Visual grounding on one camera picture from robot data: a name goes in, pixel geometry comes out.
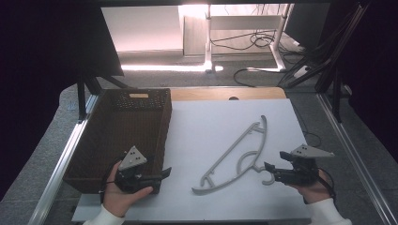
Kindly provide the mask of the grey plastic clothes hanger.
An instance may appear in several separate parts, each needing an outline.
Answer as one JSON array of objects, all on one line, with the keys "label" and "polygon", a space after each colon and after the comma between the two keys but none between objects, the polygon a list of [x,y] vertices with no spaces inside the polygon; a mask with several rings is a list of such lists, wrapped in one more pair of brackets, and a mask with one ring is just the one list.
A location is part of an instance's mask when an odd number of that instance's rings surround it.
[{"label": "grey plastic clothes hanger", "polygon": [[250,170],[262,172],[264,167],[257,166],[256,161],[265,149],[267,135],[268,120],[262,115],[261,120],[249,125],[202,175],[199,187],[191,191],[195,195],[207,195],[230,186]]}]

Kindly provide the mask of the white table mat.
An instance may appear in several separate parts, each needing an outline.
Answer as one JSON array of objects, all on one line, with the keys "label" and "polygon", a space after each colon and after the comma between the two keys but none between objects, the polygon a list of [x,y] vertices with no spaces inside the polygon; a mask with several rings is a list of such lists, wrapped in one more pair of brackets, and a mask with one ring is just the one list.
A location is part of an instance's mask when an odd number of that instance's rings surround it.
[{"label": "white table mat", "polygon": [[135,203],[142,223],[304,220],[302,197],[251,165],[290,168],[281,159],[304,144],[289,99],[176,101],[157,195]]}]

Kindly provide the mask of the brown woven basket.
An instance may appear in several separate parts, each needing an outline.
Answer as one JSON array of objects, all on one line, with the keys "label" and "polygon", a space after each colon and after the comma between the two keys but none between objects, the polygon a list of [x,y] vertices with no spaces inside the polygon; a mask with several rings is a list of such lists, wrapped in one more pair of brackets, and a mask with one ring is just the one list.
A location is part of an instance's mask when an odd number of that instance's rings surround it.
[{"label": "brown woven basket", "polygon": [[115,160],[132,147],[147,159],[135,176],[163,178],[171,114],[168,88],[104,90],[88,117],[64,181],[84,194],[94,194]]}]

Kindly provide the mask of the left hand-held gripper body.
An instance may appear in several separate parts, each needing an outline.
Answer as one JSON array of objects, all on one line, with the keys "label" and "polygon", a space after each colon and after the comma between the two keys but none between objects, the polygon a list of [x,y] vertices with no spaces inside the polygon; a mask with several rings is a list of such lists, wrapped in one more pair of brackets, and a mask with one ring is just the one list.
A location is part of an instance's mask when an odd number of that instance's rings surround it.
[{"label": "left hand-held gripper body", "polygon": [[161,175],[145,175],[144,168],[148,159],[133,146],[122,158],[115,174],[116,186],[125,193],[135,193],[143,188],[152,187],[153,194],[158,194]]}]

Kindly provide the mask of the person's left hand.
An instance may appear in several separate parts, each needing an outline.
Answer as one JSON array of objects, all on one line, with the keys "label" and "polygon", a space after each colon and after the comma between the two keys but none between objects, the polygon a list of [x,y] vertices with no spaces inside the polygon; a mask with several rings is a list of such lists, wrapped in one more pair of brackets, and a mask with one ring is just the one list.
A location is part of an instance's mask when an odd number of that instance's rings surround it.
[{"label": "person's left hand", "polygon": [[126,215],[130,207],[137,201],[143,199],[153,191],[153,187],[145,187],[139,191],[129,194],[120,190],[115,184],[115,174],[120,162],[117,162],[107,180],[103,196],[103,207],[116,217],[122,218]]}]

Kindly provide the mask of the black metal stand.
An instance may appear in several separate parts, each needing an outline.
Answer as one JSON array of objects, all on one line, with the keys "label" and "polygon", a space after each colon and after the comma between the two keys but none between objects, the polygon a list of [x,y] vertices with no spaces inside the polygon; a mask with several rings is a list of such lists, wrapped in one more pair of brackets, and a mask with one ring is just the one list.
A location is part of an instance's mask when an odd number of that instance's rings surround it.
[{"label": "black metal stand", "polygon": [[[99,76],[103,80],[107,81],[108,83],[112,83],[119,88],[131,88],[127,84],[119,81],[118,79],[112,76]],[[99,95],[101,90],[103,89],[100,85],[97,76],[94,75],[87,75],[81,74],[78,75],[77,80],[77,92],[78,92],[78,109],[79,109],[79,118],[78,123],[82,123],[85,118],[87,117],[87,108],[86,108],[86,100],[85,100],[85,88],[88,88],[88,91],[92,95]]]},{"label": "black metal stand", "polygon": [[340,99],[342,96],[341,92],[342,77],[337,71],[336,67],[327,68],[317,81],[315,90],[318,93],[325,94],[327,90],[331,89],[331,113],[338,123],[342,122],[340,115]]}]

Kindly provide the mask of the person's right hand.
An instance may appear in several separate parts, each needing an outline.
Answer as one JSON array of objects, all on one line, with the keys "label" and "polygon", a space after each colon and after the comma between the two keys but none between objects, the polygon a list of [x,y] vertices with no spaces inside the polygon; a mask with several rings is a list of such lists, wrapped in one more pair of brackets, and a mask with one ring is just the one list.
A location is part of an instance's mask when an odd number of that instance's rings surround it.
[{"label": "person's right hand", "polygon": [[309,187],[291,185],[303,197],[307,204],[317,203],[330,198],[328,189],[319,181]]}]

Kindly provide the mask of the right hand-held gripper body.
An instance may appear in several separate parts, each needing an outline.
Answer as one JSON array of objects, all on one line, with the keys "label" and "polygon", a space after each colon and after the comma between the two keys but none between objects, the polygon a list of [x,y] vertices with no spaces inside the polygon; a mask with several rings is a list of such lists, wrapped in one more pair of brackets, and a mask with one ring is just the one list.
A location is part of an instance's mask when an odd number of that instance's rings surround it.
[{"label": "right hand-held gripper body", "polygon": [[334,154],[303,144],[290,152],[294,156],[292,170],[276,169],[274,178],[278,182],[297,186],[311,186],[317,181],[317,158],[333,158]]}]

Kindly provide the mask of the black monitor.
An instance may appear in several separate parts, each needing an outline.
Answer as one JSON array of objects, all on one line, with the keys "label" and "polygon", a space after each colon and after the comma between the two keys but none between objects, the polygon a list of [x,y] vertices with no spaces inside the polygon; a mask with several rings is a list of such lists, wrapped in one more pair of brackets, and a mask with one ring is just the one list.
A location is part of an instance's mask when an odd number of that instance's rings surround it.
[{"label": "black monitor", "polygon": [[70,77],[79,72],[123,74],[100,7],[0,0],[0,77]]}]

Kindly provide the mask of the white desk frame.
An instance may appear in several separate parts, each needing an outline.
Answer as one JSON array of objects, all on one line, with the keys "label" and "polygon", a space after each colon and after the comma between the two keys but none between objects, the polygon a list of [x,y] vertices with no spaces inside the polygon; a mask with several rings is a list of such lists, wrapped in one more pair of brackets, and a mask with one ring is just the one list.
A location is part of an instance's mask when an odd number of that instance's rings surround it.
[{"label": "white desk frame", "polygon": [[279,46],[292,4],[208,6],[205,19],[205,67],[216,70],[217,55],[269,53],[273,64],[252,69],[282,72],[285,64]]}]

